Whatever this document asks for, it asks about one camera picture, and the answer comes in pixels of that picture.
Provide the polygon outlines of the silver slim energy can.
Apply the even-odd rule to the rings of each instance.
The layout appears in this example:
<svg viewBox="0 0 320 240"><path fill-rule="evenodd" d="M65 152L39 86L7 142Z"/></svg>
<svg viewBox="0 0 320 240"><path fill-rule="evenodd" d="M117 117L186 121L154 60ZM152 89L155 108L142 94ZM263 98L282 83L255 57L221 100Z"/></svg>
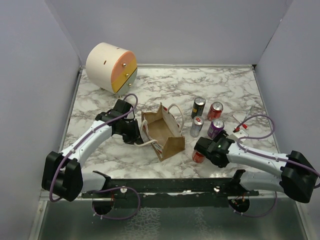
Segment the silver slim energy can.
<svg viewBox="0 0 320 240"><path fill-rule="evenodd" d="M198 137L204 125L204 119L202 116L195 116L192 120L192 125L190 128L190 135L192 137Z"/></svg>

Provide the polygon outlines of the jute watermelon canvas bag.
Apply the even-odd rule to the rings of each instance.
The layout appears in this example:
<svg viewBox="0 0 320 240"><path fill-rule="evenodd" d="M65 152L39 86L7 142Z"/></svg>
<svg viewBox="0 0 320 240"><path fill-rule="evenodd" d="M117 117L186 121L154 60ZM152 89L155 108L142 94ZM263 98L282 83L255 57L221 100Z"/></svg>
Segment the jute watermelon canvas bag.
<svg viewBox="0 0 320 240"><path fill-rule="evenodd" d="M178 109L181 122L178 122L170 112L173 107ZM176 103L169 107L160 104L156 112L142 112L140 131L146 135L148 141L141 144L137 143L136 146L151 145L161 162L171 158L185 150L184 124L183 111Z"/></svg>

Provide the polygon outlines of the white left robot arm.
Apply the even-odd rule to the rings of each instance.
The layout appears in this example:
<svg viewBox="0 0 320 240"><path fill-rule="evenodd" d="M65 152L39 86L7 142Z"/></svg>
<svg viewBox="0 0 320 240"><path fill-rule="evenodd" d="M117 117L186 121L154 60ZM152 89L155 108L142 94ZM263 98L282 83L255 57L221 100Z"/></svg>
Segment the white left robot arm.
<svg viewBox="0 0 320 240"><path fill-rule="evenodd" d="M125 144L136 147L158 143L156 139L143 141L141 131L148 129L148 121L138 123L136 107L126 99L117 100L112 109L95 117L90 128L77 141L61 152L52 151L47 155L41 187L49 192L51 202L62 199L72 202L79 194L91 191L101 198L110 193L107 176L100 172L83 175L82 168L90 155L113 135L122 136Z"/></svg>

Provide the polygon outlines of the purple beverage can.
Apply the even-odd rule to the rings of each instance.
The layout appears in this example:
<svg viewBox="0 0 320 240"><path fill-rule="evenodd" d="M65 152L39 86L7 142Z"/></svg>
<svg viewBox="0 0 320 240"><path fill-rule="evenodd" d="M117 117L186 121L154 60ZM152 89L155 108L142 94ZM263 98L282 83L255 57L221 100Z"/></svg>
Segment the purple beverage can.
<svg viewBox="0 0 320 240"><path fill-rule="evenodd" d="M215 118L211 121L209 128L207 130L207 135L214 139L225 127L225 123L220 118Z"/></svg>

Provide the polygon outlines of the red cola can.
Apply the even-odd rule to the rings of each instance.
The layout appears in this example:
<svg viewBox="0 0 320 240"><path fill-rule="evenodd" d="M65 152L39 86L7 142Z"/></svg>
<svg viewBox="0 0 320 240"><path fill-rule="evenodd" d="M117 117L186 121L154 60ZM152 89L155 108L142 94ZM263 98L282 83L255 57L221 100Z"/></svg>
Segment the red cola can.
<svg viewBox="0 0 320 240"><path fill-rule="evenodd" d="M215 101L210 105L207 118L212 121L213 119L217 119L221 116L224 107L223 104L219 101Z"/></svg>

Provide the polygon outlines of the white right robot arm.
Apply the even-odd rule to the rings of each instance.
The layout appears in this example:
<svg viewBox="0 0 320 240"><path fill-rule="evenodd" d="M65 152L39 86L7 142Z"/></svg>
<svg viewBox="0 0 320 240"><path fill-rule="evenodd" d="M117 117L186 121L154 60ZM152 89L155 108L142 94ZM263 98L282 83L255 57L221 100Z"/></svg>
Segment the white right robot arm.
<svg viewBox="0 0 320 240"><path fill-rule="evenodd" d="M194 149L219 168L232 163L258 170L245 171L240 178L230 182L229 189L236 196L247 190L267 190L284 193L306 204L311 200L319 177L306 157L295 150L290 154L271 153L248 147L223 135L214 139L200 137Z"/></svg>

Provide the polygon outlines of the silver top can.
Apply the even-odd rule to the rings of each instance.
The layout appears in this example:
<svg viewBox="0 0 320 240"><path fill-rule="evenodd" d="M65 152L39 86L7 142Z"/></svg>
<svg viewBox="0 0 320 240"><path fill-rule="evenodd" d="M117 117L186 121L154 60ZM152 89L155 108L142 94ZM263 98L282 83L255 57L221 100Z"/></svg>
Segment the silver top can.
<svg viewBox="0 0 320 240"><path fill-rule="evenodd" d="M192 153L192 160L195 163L202 163L205 160L205 158L206 157L203 154L201 154L199 151L197 151L196 149Z"/></svg>

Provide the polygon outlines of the black yellow beverage can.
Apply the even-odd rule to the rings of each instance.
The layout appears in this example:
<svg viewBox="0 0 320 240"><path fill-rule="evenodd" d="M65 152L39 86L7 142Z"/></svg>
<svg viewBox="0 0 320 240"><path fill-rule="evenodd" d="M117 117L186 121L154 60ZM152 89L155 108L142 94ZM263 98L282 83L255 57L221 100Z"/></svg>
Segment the black yellow beverage can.
<svg viewBox="0 0 320 240"><path fill-rule="evenodd" d="M197 96L193 101L192 111L191 111L191 118L193 119L196 116L202 116L204 108L206 104L206 99Z"/></svg>

